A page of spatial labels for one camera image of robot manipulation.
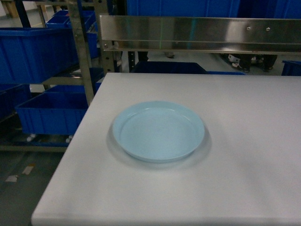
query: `blue plastic bin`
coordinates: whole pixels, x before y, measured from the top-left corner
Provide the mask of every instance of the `blue plastic bin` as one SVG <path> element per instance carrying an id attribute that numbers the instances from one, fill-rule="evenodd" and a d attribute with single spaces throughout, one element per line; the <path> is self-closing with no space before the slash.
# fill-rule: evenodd
<path id="1" fill-rule="evenodd" d="M 95 83 L 96 91 L 99 89 L 101 83 Z M 85 93 L 84 86 L 68 86 L 68 85 L 57 85 L 45 92 L 63 92 L 63 93 Z"/>
<path id="2" fill-rule="evenodd" d="M 208 74 L 197 63 L 140 61 L 131 73 Z"/>
<path id="3" fill-rule="evenodd" d="M 284 63 L 282 76 L 301 76 L 301 62 L 300 61 L 282 61 Z"/>
<path id="4" fill-rule="evenodd" d="M 41 83 L 78 63 L 71 29 L 0 28 L 0 83 Z"/>
<path id="5" fill-rule="evenodd" d="M 9 116 L 14 110 L 7 92 L 0 91 L 0 120 Z"/>
<path id="6" fill-rule="evenodd" d="M 8 93 L 9 101 L 13 107 L 32 97 L 29 85 L 0 84 L 0 91 Z"/>
<path id="7" fill-rule="evenodd" d="M 98 57 L 97 34 L 87 32 L 87 38 L 91 58 Z"/>
<path id="8" fill-rule="evenodd" d="M 23 132 L 73 135 L 87 111 L 83 93 L 43 93 L 19 106 Z"/>
<path id="9" fill-rule="evenodd" d="M 242 72 L 208 72 L 208 74 L 224 74 L 224 75 L 246 75 Z"/>
<path id="10" fill-rule="evenodd" d="M 301 0 L 254 1 L 253 18 L 301 19 Z"/>
<path id="11" fill-rule="evenodd" d="M 68 16 L 53 16 L 48 22 L 48 28 L 68 28 L 67 23 L 70 21 Z"/>
<path id="12" fill-rule="evenodd" d="M 69 12 L 67 10 L 60 10 L 54 13 L 53 16 L 69 16 Z"/>
<path id="13" fill-rule="evenodd" d="M 127 0 L 130 16 L 237 17 L 240 0 Z"/>

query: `metal shelf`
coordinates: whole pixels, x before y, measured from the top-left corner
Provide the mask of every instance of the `metal shelf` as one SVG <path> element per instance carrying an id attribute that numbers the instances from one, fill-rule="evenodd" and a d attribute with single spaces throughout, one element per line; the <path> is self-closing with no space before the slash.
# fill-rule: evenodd
<path id="1" fill-rule="evenodd" d="M 40 16 L 43 12 L 40 8 L 41 5 L 61 6 L 66 5 L 69 10 L 69 17 L 71 20 L 73 36 L 75 39 L 76 49 L 79 57 L 79 65 L 68 69 L 65 72 L 58 74 L 42 84 L 47 85 L 84 85 L 88 105 L 93 100 L 94 89 L 93 83 L 103 77 L 103 70 L 101 68 L 93 68 L 90 58 L 86 30 L 84 28 L 84 21 L 82 11 L 79 5 L 94 6 L 97 8 L 98 13 L 102 12 L 107 14 L 106 0 L 97 1 L 96 3 L 81 3 L 77 0 L 68 0 L 64 2 L 51 2 L 51 1 L 37 1 L 38 11 Z M 30 27 L 30 23 L 24 9 L 22 0 L 16 0 L 16 8 L 19 13 L 23 27 Z M 114 71 L 113 54 L 103 54 L 102 57 L 106 61 L 110 61 L 110 66 L 106 66 L 107 71 Z M 0 122 L 0 151 L 45 151 L 45 152 L 64 152 L 68 146 L 65 142 L 68 136 L 50 136 L 38 135 L 33 141 L 27 142 L 26 139 L 29 135 L 22 133 L 21 124 L 17 115 L 8 117 Z"/>
<path id="2" fill-rule="evenodd" d="M 300 54 L 301 20 L 102 16 L 104 51 Z"/>

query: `concrete floor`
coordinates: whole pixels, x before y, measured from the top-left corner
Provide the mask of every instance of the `concrete floor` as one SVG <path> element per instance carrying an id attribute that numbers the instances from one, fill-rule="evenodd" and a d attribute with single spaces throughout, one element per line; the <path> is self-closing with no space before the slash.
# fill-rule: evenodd
<path id="1" fill-rule="evenodd" d="M 45 13 L 46 20 L 53 15 L 52 7 Z M 36 10 L 28 12 L 32 27 L 42 27 Z M 0 27 L 22 27 L 18 18 L 0 18 Z M 163 52 L 149 52 L 150 61 L 195 62 L 207 71 L 235 72 L 218 54 L 175 52 L 174 59 Z M 274 69 L 265 73 L 253 66 L 250 75 L 281 75 L 282 60 L 298 60 L 301 56 L 279 55 Z M 128 72 L 127 53 L 123 54 L 123 72 Z M 33 92 L 43 86 L 32 86 Z M 30 226 L 31 214 L 50 181 L 62 153 L 0 152 L 0 226 Z M 29 175 L 22 172 L 29 164 L 35 164 Z M 18 175 L 17 182 L 5 182 L 8 176 Z"/>

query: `metal shelving rack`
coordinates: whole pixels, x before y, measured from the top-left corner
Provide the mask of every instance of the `metal shelving rack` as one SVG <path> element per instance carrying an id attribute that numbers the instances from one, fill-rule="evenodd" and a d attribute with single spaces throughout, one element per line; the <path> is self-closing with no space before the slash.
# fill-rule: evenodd
<path id="1" fill-rule="evenodd" d="M 22 0 L 15 0 L 16 8 L 19 13 L 21 23 L 23 27 L 30 27 L 30 22 L 28 20 L 24 5 Z M 100 79 L 91 77 L 93 72 L 97 74 L 97 68 L 92 68 L 91 57 L 89 53 L 86 30 L 84 28 L 84 21 L 82 16 L 82 6 L 94 6 L 95 13 L 97 15 L 108 15 L 108 7 L 106 1 L 96 0 L 94 2 L 84 2 L 81 3 L 80 0 L 67 0 L 64 2 L 51 2 L 51 1 L 37 1 L 38 2 L 38 11 L 42 19 L 42 24 L 45 26 L 45 20 L 43 12 L 41 10 L 41 5 L 52 5 L 52 6 L 62 6 L 67 5 L 69 16 L 72 25 L 73 36 L 75 39 L 76 49 L 79 57 L 79 66 L 70 68 L 69 70 L 58 74 L 42 84 L 46 86 L 49 85 L 84 85 L 85 94 L 87 97 L 88 105 L 93 100 L 95 91 L 93 90 L 93 84 Z M 116 62 L 119 54 L 112 52 L 103 52 L 101 51 L 101 59 L 99 59 L 100 66 L 103 68 L 104 73 L 115 72 L 114 61 Z M 80 73 L 75 73 L 73 71 L 80 69 Z M 13 115 L 2 121 L 0 123 L 4 124 L 3 129 L 0 126 L 0 136 L 5 137 L 7 133 L 11 132 L 11 136 L 16 135 L 18 132 L 9 131 L 10 127 L 14 126 L 14 123 L 18 121 L 16 115 Z M 61 143 L 50 143 L 50 142 L 26 142 L 24 141 L 9 141 L 3 140 L 0 138 L 0 150 L 4 151 L 45 151 L 45 152 L 64 152 L 67 148 L 67 144 Z"/>

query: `blue crate stack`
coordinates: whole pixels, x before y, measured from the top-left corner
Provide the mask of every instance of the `blue crate stack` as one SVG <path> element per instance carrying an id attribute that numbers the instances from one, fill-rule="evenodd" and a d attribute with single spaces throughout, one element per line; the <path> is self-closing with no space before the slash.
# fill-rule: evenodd
<path id="1" fill-rule="evenodd" d="M 85 93 L 44 92 L 16 107 L 24 133 L 73 135 L 88 109 Z"/>
<path id="2" fill-rule="evenodd" d="M 89 10 L 83 11 L 83 17 L 85 22 L 85 29 L 87 31 L 90 55 L 91 58 L 95 58 L 99 55 L 97 50 L 97 33 L 90 31 L 97 28 L 95 12 Z M 69 19 L 68 10 L 60 10 L 56 12 L 52 16 L 52 18 L 48 22 L 46 22 L 46 27 L 71 28 L 71 21 Z"/>
<path id="3" fill-rule="evenodd" d="M 70 29 L 0 28 L 0 84 L 41 83 L 78 61 Z"/>
<path id="4" fill-rule="evenodd" d="M 240 0 L 127 0 L 130 16 L 237 17 Z"/>

